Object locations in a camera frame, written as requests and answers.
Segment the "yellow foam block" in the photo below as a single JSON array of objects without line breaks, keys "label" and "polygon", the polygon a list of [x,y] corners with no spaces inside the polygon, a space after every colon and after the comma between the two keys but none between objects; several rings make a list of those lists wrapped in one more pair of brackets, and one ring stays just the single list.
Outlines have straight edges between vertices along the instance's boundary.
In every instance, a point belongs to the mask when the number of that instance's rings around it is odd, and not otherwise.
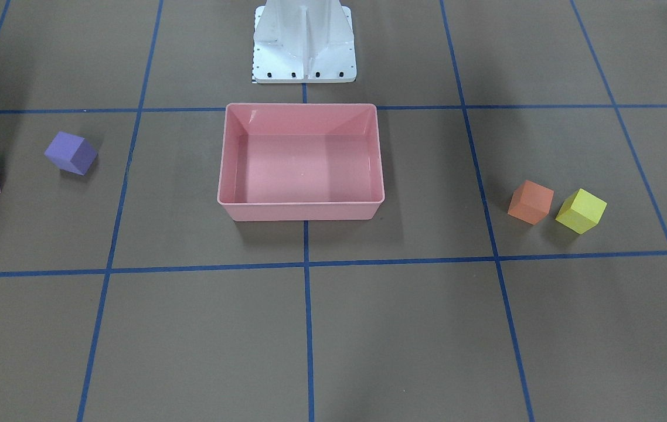
[{"label": "yellow foam block", "polygon": [[575,190],[559,209],[555,220],[577,234],[583,234],[599,224],[607,203],[587,190]]}]

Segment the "pink plastic bin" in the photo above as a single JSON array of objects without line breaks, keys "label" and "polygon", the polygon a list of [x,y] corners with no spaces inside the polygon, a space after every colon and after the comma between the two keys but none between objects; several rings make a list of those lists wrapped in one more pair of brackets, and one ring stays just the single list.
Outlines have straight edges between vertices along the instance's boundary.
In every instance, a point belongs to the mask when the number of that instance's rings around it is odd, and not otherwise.
[{"label": "pink plastic bin", "polygon": [[385,199],[368,103],[231,103],[217,202],[237,222],[369,220]]}]

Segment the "orange foam block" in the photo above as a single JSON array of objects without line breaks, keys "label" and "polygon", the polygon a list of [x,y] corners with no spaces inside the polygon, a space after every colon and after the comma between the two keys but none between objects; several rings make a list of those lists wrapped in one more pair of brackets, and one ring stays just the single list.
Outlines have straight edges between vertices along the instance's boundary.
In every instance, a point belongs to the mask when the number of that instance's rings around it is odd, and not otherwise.
[{"label": "orange foam block", "polygon": [[507,214],[535,225],[550,213],[555,192],[543,185],[525,180],[513,192]]}]

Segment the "purple foam block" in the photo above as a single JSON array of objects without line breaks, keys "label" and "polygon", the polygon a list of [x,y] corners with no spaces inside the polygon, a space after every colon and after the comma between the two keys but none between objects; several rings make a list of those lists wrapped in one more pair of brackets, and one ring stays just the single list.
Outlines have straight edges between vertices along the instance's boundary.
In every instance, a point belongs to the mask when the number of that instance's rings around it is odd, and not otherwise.
[{"label": "purple foam block", "polygon": [[84,176],[98,155],[97,150],[84,138],[63,131],[58,132],[44,156],[60,170]]}]

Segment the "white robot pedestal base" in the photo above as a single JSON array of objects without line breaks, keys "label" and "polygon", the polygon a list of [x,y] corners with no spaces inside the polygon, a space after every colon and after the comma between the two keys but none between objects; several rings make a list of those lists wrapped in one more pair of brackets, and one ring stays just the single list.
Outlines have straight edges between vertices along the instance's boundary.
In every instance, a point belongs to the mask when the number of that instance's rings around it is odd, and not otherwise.
[{"label": "white robot pedestal base", "polygon": [[255,10],[253,42],[253,83],[357,79],[352,11],[339,1],[267,1]]}]

